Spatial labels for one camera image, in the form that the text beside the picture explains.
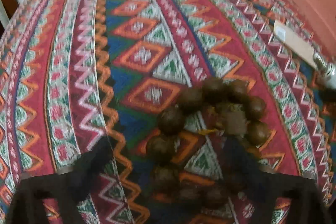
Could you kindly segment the silver light bulb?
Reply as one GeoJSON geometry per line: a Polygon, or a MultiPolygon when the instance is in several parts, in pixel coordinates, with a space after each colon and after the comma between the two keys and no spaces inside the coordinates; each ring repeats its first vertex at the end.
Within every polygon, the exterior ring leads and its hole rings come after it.
{"type": "Polygon", "coordinates": [[[319,82],[327,89],[335,90],[336,75],[335,64],[329,63],[327,60],[315,51],[313,53],[313,61],[317,67],[319,82]]]}

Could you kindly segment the colourful patterned tablecloth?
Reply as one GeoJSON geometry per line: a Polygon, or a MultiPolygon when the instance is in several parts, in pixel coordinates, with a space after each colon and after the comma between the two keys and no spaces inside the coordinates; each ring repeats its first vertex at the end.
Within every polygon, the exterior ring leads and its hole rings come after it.
{"type": "Polygon", "coordinates": [[[331,202],[334,121],[276,20],[322,48],[292,0],[26,0],[1,38],[1,223],[22,173],[55,173],[105,133],[116,152],[79,204],[86,223],[246,223],[242,196],[191,213],[149,197],[155,116],[210,75],[246,80],[267,104],[264,163],[314,175],[331,202]]]}

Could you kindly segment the beige flat box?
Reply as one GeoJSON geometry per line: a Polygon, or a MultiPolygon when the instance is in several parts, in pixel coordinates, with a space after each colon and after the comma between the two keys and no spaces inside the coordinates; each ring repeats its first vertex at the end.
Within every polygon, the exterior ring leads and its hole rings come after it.
{"type": "Polygon", "coordinates": [[[308,63],[316,71],[318,67],[313,60],[314,48],[303,38],[298,36],[288,26],[282,24],[279,20],[274,21],[273,33],[276,37],[289,47],[296,55],[308,63]]]}

